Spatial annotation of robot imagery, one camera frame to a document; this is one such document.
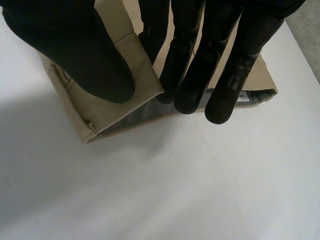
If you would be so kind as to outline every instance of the gloved hand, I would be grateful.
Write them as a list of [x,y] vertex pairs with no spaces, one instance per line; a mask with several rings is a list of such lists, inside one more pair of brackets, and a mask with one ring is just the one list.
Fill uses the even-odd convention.
[[0,0],[10,29],[86,92],[113,103],[135,92],[131,71],[94,9],[95,0]]
[[[170,0],[138,0],[143,21],[141,44],[153,64],[166,39]],[[232,52],[206,106],[207,119],[225,123],[263,46],[304,0],[171,0],[174,37],[160,82],[158,101],[183,114],[195,112],[238,19]],[[204,10],[202,38],[187,71]]]

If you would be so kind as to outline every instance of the white table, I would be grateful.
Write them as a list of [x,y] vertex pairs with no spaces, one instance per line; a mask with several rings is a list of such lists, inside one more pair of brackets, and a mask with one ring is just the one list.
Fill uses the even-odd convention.
[[36,52],[0,19],[1,240],[319,240],[320,85],[285,24],[279,95],[88,145]]

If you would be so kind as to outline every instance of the beige fabric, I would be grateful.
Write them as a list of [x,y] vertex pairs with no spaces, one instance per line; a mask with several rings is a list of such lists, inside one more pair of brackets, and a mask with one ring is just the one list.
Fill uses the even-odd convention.
[[[163,88],[157,75],[159,76],[161,74],[174,34],[172,13],[170,13],[169,16],[170,25],[167,39],[153,66],[154,71],[137,35],[134,33],[134,31],[140,33],[143,29],[143,24],[140,20],[138,0],[123,0],[123,2],[124,5],[121,0],[96,0],[95,8],[101,16],[116,48],[126,60],[132,72],[136,88],[135,94],[130,101],[123,104],[115,104],[90,95],[82,90],[60,67],[40,54],[44,69],[62,99],[67,115],[84,143],[96,138],[98,135],[101,136],[103,133],[110,133],[111,131],[108,131],[108,129],[113,129],[111,127],[112,125],[126,116],[126,119],[130,116],[135,116],[133,113],[137,113],[137,111],[135,111],[137,108],[140,107],[139,112],[144,112],[144,109],[142,109],[145,107],[144,104],[155,96],[163,93]],[[198,37],[195,50],[199,45],[200,38],[201,34]],[[214,88],[223,71],[231,51],[231,46],[232,40],[212,79],[210,84],[211,88]],[[258,62],[254,65],[244,89],[247,91],[274,90],[273,93],[261,98],[259,102],[269,99],[277,92],[276,86],[266,68],[266,64],[261,57],[259,57]]]
[[115,104],[85,92],[57,65],[44,55],[40,55],[44,69],[63,100],[66,113],[84,143],[150,99],[163,93],[163,88],[134,33],[122,2],[120,0],[96,0],[95,8],[106,25],[116,48],[132,72],[135,93],[128,102]]

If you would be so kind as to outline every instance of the black glove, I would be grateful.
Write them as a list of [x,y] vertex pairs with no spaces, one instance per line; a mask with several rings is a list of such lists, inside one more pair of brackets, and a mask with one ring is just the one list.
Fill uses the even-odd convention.
[[125,103],[135,92],[133,77],[94,4],[94,0],[0,0],[4,19],[18,37],[88,93]]
[[[143,32],[141,44],[153,64],[166,39],[170,0],[138,0]],[[263,46],[304,0],[171,0],[174,37],[160,76],[164,88],[158,101],[183,114],[195,112],[218,66],[238,19],[236,40],[225,69],[206,106],[207,119],[225,123]],[[204,10],[202,38],[187,67]]]

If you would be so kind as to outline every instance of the folded garment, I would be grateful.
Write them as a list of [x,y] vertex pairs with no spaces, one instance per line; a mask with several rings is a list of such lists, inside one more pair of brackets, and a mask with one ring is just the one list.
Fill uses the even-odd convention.
[[[155,96],[164,92],[157,75],[159,76],[162,71],[173,37],[172,13],[170,12],[167,39],[152,67],[136,34],[143,29],[138,0],[124,0],[123,2],[122,0],[96,0],[94,7],[101,16],[113,43],[132,72],[135,83],[135,93],[132,99],[126,103],[116,104],[95,97],[80,88],[63,69],[40,54],[44,69],[59,94],[66,114],[81,141],[87,143],[164,116],[179,114],[173,104],[163,105],[154,99]],[[212,89],[218,82],[231,52],[235,36],[236,28],[211,80],[210,89],[207,90],[200,103],[199,111],[204,110]],[[198,36],[195,51],[200,39],[201,33]],[[255,106],[269,100],[275,94],[277,94],[276,85],[265,62],[259,56],[244,86],[237,107]]]

